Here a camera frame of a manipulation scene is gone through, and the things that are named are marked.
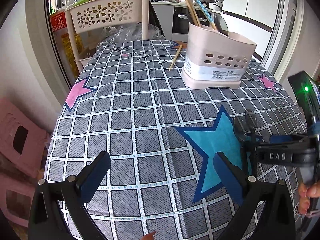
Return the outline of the right hand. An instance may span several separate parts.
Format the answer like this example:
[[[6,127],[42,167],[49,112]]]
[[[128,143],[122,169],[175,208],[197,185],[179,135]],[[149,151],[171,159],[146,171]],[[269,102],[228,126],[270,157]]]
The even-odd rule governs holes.
[[[310,207],[310,200],[311,198],[319,198],[320,197],[320,185],[319,181],[314,183],[311,186],[306,186],[303,182],[300,182],[298,187],[299,193],[299,206],[298,212],[301,215],[306,215],[307,210]]]

